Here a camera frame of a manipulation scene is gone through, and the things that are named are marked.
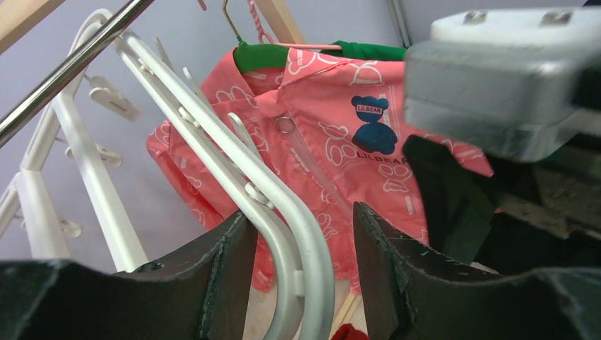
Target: floor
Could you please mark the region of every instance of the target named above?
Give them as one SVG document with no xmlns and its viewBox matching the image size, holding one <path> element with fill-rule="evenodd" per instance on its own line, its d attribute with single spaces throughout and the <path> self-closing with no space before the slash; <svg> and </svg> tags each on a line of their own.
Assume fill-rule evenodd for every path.
<svg viewBox="0 0 601 340">
<path fill-rule="evenodd" d="M 343 280 L 336 281 L 336 303 L 334 314 L 336 315 L 344 299 L 349 293 L 349 282 Z M 249 295 L 249 308 L 246 316 L 246 327 L 244 340 L 260 340 L 267 332 L 271 318 L 274 315 L 276 306 L 277 289 L 271 290 L 269 293 L 260 293 L 254 288 L 251 288 Z M 367 332 L 365 324 L 365 315 L 363 314 L 363 302 L 355 309 L 350 322 L 357 329 Z"/>
</svg>

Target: metal hanger hook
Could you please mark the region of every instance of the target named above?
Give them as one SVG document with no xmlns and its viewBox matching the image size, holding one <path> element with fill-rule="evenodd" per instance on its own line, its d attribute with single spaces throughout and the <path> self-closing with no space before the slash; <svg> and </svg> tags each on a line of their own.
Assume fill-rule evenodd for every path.
<svg viewBox="0 0 601 340">
<path fill-rule="evenodd" d="M 232 30 L 234 31 L 234 35 L 236 36 L 236 39 L 238 39 L 238 41 L 242 41 L 242 38 L 240 37 L 240 34 L 238 33 L 238 30 L 236 29 L 236 26 L 234 25 L 234 22 L 232 21 L 232 19 L 230 18 L 230 14 L 228 13 L 228 1 L 229 0 L 223 0 L 223 15 L 225 16 L 225 20 L 228 21 L 228 23 L 230 24 L 230 27 L 232 28 Z"/>
</svg>

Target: metal pole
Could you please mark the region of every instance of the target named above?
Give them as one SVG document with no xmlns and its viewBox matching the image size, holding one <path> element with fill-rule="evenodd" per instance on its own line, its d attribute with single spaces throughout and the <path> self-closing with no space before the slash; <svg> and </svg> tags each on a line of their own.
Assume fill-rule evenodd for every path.
<svg viewBox="0 0 601 340">
<path fill-rule="evenodd" d="M 0 121 L 0 147 L 46 106 L 94 58 L 115 40 L 154 0 L 131 0 L 98 32 L 79 46 L 38 87 Z"/>
</svg>

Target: blue bear logo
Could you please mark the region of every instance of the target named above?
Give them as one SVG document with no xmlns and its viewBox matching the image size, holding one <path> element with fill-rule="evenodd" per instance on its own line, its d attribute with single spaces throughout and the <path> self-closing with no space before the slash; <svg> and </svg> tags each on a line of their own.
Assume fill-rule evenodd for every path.
<svg viewBox="0 0 601 340">
<path fill-rule="evenodd" d="M 367 123 L 355 132 L 352 142 L 368 153 L 392 154 L 398 138 L 393 129 L 378 122 L 388 108 L 388 100 L 355 96 L 351 104 L 355 107 L 357 117 Z"/>
</svg>

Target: pink hanger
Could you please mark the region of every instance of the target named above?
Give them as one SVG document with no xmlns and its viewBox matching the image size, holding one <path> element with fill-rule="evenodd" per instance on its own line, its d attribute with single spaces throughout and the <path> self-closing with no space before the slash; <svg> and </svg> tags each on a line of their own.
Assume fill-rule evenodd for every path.
<svg viewBox="0 0 601 340">
<path fill-rule="evenodd" d="M 198 0 L 198 4 L 201 5 L 201 8 L 203 9 L 203 11 L 206 11 L 206 4 L 205 1 L 203 0 Z"/>
<path fill-rule="evenodd" d="M 203 11 L 207 10 L 207 6 L 204 0 L 198 0 L 198 4 L 201 5 Z M 292 47 L 299 50 L 332 50 L 332 51 L 340 51 L 342 50 L 342 46 L 339 45 L 306 45 L 306 44 L 281 44 L 276 42 L 271 35 L 265 31 L 263 25 L 261 24 L 261 18 L 259 17 L 259 13 L 257 13 L 257 8 L 254 5 L 253 0 L 248 0 L 248 6 L 250 7 L 250 14 L 252 15 L 252 19 L 254 20 L 254 25 L 257 27 L 257 32 L 259 33 L 259 43 L 264 44 L 263 37 L 267 39 L 270 44 L 280 45 L 285 47 Z"/>
</svg>

